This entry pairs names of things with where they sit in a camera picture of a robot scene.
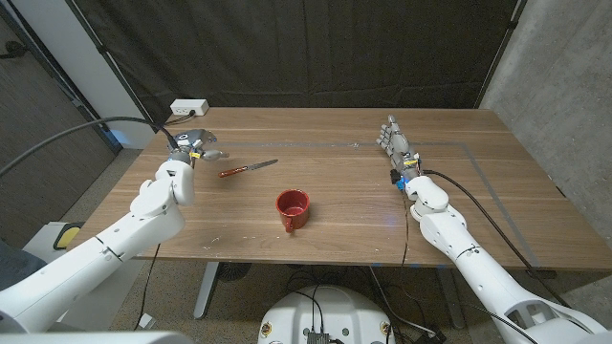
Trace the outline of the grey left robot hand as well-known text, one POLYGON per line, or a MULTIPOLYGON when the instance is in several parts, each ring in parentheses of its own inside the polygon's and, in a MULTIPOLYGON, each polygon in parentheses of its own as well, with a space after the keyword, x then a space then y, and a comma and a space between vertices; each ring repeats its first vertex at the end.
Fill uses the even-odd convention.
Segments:
POLYGON ((230 155, 221 150, 206 148, 209 143, 217 141, 216 136, 206 129, 191 129, 177 134, 174 139, 178 145, 169 148, 170 161, 182 161, 191 164, 193 160, 217 161, 230 155))

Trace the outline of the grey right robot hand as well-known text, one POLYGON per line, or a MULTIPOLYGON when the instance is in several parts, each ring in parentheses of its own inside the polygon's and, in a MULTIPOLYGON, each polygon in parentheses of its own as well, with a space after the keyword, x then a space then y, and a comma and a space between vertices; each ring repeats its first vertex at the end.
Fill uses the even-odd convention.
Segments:
POLYGON ((419 155, 409 143, 393 115, 389 115, 388 123, 382 125, 376 143, 389 157, 392 168, 401 177, 411 180, 420 176, 419 155))

